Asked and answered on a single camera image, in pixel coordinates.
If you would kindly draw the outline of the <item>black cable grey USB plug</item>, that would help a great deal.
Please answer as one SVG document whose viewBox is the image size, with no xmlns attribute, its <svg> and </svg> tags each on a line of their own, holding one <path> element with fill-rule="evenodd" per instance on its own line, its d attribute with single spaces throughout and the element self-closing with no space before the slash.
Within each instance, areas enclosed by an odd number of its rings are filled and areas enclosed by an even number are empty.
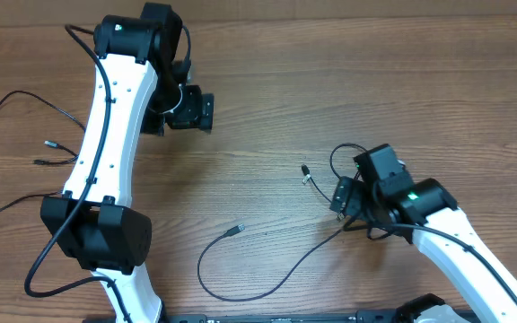
<svg viewBox="0 0 517 323">
<path fill-rule="evenodd" d="M 201 250 L 197 282 L 218 301 L 264 300 L 342 235 L 342 228 L 331 220 L 240 224 Z"/>
</svg>

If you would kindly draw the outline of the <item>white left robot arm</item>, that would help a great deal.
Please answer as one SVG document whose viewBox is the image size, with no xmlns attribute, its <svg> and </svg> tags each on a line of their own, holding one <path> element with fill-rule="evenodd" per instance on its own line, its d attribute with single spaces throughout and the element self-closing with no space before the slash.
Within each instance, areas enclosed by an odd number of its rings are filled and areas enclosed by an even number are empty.
<svg viewBox="0 0 517 323">
<path fill-rule="evenodd" d="M 132 208 L 139 137 L 213 126 L 213 95 L 190 83 L 190 59 L 175 57 L 187 31 L 158 3 L 137 18 L 108 15 L 95 27 L 88 54 L 96 81 L 82 147 L 61 195 L 40 208 L 50 245 L 103 286 L 117 322 L 166 320 L 145 264 L 152 223 Z"/>
</svg>

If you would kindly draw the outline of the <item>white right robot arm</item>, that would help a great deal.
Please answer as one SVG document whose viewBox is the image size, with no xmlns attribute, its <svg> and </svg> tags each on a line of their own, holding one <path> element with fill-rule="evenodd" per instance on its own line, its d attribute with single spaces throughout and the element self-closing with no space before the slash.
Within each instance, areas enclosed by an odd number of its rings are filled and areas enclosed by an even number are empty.
<svg viewBox="0 0 517 323">
<path fill-rule="evenodd" d="M 362 148 L 340 176 L 330 210 L 344 231 L 382 230 L 415 246 L 448 278 L 482 322 L 517 322 L 517 280 L 480 239 L 436 179 L 416 182 L 389 144 Z"/>
</svg>

